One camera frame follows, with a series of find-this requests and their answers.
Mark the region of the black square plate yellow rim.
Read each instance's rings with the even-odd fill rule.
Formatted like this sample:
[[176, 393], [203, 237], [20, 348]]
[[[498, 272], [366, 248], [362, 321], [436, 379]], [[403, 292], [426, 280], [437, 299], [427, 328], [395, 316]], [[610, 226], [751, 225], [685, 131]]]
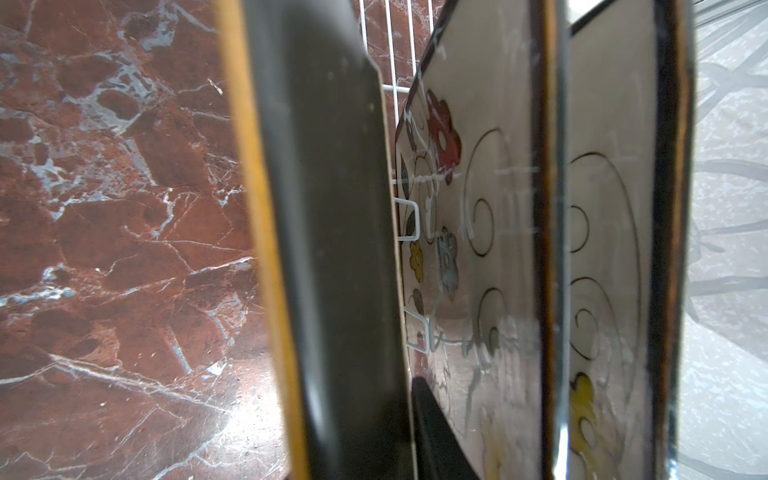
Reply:
[[385, 99], [346, 1], [219, 1], [294, 479], [415, 475]]

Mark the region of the floral square plate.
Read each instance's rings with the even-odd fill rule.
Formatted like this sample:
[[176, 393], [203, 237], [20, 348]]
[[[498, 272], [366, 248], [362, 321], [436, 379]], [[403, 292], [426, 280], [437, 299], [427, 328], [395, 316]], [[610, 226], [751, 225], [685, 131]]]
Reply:
[[669, 479], [695, 81], [685, 1], [602, 1], [571, 25], [571, 479]]
[[559, 1], [448, 1], [396, 152], [423, 210], [401, 255], [422, 479], [541, 479], [557, 299]]

